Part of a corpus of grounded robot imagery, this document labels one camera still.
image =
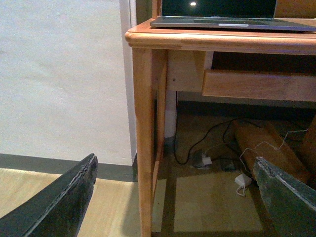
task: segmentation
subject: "wooden desk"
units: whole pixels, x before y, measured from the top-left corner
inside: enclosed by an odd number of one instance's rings
[[[316,20],[288,19],[289,21],[305,23],[316,26]],[[211,69],[212,52],[242,52],[242,53],[264,53],[264,54],[293,54],[293,55],[316,55],[316,33],[264,33],[264,32],[225,32],[225,31],[203,31],[203,30],[166,30],[151,29],[148,20],[132,29],[125,38],[133,48],[134,69],[134,93],[135,111],[137,123],[137,161],[139,181],[139,203],[141,218],[142,237],[151,236],[152,207],[155,195],[155,186],[159,161],[163,156],[164,137],[164,110],[165,92],[167,84],[172,90],[193,90],[202,92],[208,83],[205,78],[209,77],[208,70]],[[183,88],[181,84],[172,84],[173,79],[168,78],[171,73],[168,68],[170,55],[182,50],[192,50],[193,64],[196,70],[197,83],[194,86]],[[184,69],[184,74],[190,73],[186,68],[186,60],[179,67]],[[275,85],[266,83],[266,90],[262,99],[280,100],[304,100],[316,101],[316,77],[311,75],[296,75],[295,84],[289,90],[295,93],[282,91],[287,81],[281,85],[280,90],[270,90]],[[276,76],[272,82],[283,79]],[[296,89],[303,85],[307,91]],[[158,99],[158,152],[154,154],[154,98],[157,92]],[[253,98],[251,95],[237,94],[236,97]]]

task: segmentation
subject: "white wall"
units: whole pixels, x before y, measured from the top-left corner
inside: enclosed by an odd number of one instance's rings
[[[122,38],[130,21],[119,2],[0,2],[0,153],[95,153],[101,163],[131,165],[131,54]]]

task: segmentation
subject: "black cable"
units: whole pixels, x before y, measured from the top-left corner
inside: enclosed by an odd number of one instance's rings
[[[216,127],[218,127],[218,126],[220,126],[220,125],[226,124],[226,123],[228,123],[228,122],[232,122],[232,121],[237,120],[237,119],[238,119],[238,118],[231,119],[231,120],[229,120],[229,121],[221,122],[221,123],[219,123],[219,124],[217,124],[217,125],[212,126],[212,127],[207,131],[207,133],[204,135],[204,137],[203,137],[202,139],[200,139],[198,142],[196,142],[193,146],[190,147],[190,149],[189,149],[189,151],[188,151],[187,159],[186,159],[185,162],[180,162],[180,161],[177,159],[176,152],[175,152],[175,142],[174,142],[174,143],[173,143],[173,153],[174,153],[174,157],[175,157],[175,160],[177,161],[177,163],[178,163],[178,164],[181,164],[181,165],[188,163],[188,161],[189,161],[189,159],[190,159],[191,150],[192,150],[197,144],[199,144],[200,142],[202,142],[202,141],[208,136],[208,134],[211,132],[211,130],[213,130],[214,128],[216,128]]]
[[[229,122],[229,124],[227,125],[227,127],[226,127],[226,129],[225,129],[225,131],[224,131],[224,133],[223,133],[223,136],[222,136],[222,141],[223,141],[223,143],[225,144],[226,147],[228,147],[229,149],[231,149],[237,156],[239,156],[239,152],[236,151],[234,148],[232,148],[232,147],[231,147],[229,144],[227,144],[226,141],[225,141],[225,135],[226,135],[226,133],[227,133],[229,127],[231,126],[232,122],[233,122],[233,121]]]
[[[218,126],[220,126],[220,125],[222,125],[222,124],[229,123],[228,126],[227,126],[227,128],[226,128],[226,130],[225,130],[225,132],[224,132],[224,134],[223,134],[223,137],[222,137],[223,142],[224,142],[224,144],[225,144],[225,143],[226,143],[226,142],[225,142],[225,134],[227,133],[228,128],[229,128],[229,126],[231,125],[231,123],[232,123],[233,121],[235,121],[235,120],[243,120],[243,121],[248,122],[248,123],[250,123],[250,124],[252,124],[252,125],[254,125],[254,126],[256,126],[256,127],[259,127],[258,125],[254,124],[253,122],[250,122],[250,121],[248,121],[248,120],[245,120],[244,118],[234,118],[234,119],[231,119],[231,120],[229,120],[229,121],[222,122],[222,123],[219,123],[219,124],[217,124],[217,125],[215,125],[215,126],[212,126],[212,127],[207,131],[207,133],[204,135],[204,137],[203,137],[202,139],[200,139],[198,142],[196,142],[193,146],[190,147],[190,149],[189,149],[189,151],[188,151],[188,155],[187,155],[186,161],[185,161],[185,162],[180,162],[180,161],[178,160],[177,154],[176,154],[176,138],[177,138],[177,130],[178,130],[178,92],[176,91],[176,128],[175,128],[175,134],[174,134],[174,139],[173,139],[173,155],[174,155],[174,158],[175,158],[176,162],[177,162],[178,164],[180,164],[180,165],[185,165],[186,163],[188,163],[188,161],[189,161],[189,159],[190,159],[191,150],[192,150],[197,144],[199,144],[200,142],[202,142],[202,141],[207,137],[207,135],[211,132],[211,130],[213,130],[214,128],[216,128],[216,127],[218,127]],[[239,152],[238,152],[238,151],[236,151],[235,149],[233,149],[233,148],[232,148],[231,146],[229,146],[228,144],[225,144],[225,145],[226,145],[229,149],[231,149],[233,152],[235,152],[235,153],[237,154],[237,156],[239,156]]]

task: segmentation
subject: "charger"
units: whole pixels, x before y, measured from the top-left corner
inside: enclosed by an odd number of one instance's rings
[[[239,186],[245,186],[247,187],[249,184],[251,184],[251,179],[245,175],[245,174],[241,174],[239,176],[236,177],[235,182],[239,185]]]
[[[242,196],[242,197],[245,197],[246,194],[245,194],[245,189],[246,187],[251,184],[251,178],[249,178],[247,175],[245,174],[241,174],[239,176],[236,177],[235,179],[235,182],[239,185],[239,187],[237,188],[236,190],[236,193],[239,195],[239,196]]]

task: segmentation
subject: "wooden floor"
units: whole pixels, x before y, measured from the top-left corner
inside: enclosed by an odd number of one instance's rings
[[[177,156],[184,160],[188,148],[213,125],[229,118],[179,116]],[[215,129],[198,149],[222,143],[225,126]],[[208,152],[234,156],[225,146]],[[164,158],[159,174],[153,214],[157,237],[276,237],[254,184],[246,197],[236,194],[234,179],[240,171],[224,172],[220,160],[210,170],[178,165],[173,154]],[[0,169],[0,217],[46,187],[59,175]],[[139,237],[138,185],[97,179],[79,237]]]

